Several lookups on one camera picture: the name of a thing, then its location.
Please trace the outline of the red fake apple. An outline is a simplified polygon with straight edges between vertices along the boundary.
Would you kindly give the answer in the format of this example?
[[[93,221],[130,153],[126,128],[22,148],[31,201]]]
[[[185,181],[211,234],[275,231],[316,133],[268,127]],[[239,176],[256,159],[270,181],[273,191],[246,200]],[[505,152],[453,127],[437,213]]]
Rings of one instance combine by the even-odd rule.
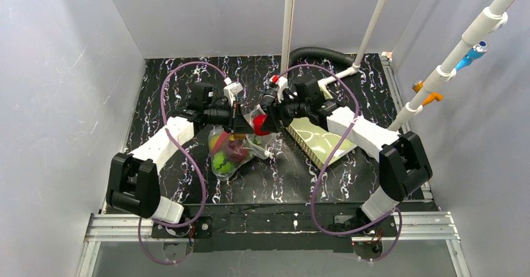
[[[264,124],[266,119],[267,119],[267,115],[266,114],[257,115],[255,118],[252,119],[254,133],[257,136],[266,136],[266,135],[270,134],[269,131],[264,131],[262,129],[263,124]]]

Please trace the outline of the clear zip top bag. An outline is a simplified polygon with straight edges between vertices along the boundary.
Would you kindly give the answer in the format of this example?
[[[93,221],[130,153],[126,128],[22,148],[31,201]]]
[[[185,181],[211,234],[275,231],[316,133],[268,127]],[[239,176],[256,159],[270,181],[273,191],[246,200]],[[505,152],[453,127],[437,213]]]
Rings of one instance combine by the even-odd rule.
[[[275,133],[267,135],[231,134],[215,126],[208,136],[211,170],[219,180],[228,180],[245,163],[253,158],[268,159],[273,156]]]

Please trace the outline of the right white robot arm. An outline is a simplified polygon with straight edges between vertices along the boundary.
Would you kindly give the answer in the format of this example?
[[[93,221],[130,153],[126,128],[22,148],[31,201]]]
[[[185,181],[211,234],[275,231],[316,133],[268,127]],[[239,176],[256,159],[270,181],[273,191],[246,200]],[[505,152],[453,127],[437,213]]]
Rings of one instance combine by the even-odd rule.
[[[384,129],[355,112],[337,99],[327,99],[314,79],[294,85],[290,92],[285,77],[273,76],[260,102],[266,114],[259,130],[277,133],[295,118],[309,121],[346,139],[364,150],[379,164],[379,187],[342,226],[332,225],[333,232],[345,232],[379,221],[410,194],[431,179],[433,171],[420,137],[409,131],[400,134]]]

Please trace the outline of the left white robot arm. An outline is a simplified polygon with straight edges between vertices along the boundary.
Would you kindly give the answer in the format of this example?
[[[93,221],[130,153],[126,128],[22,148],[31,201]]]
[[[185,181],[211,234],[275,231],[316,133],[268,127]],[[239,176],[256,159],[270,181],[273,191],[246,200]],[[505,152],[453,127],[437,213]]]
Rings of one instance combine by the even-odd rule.
[[[226,85],[216,96],[210,83],[198,82],[154,136],[129,154],[117,153],[111,160],[106,202],[109,206],[142,218],[183,227],[183,205],[161,196],[158,176],[182,144],[207,125],[222,126],[227,133],[252,134],[241,113],[236,95],[239,82]]]

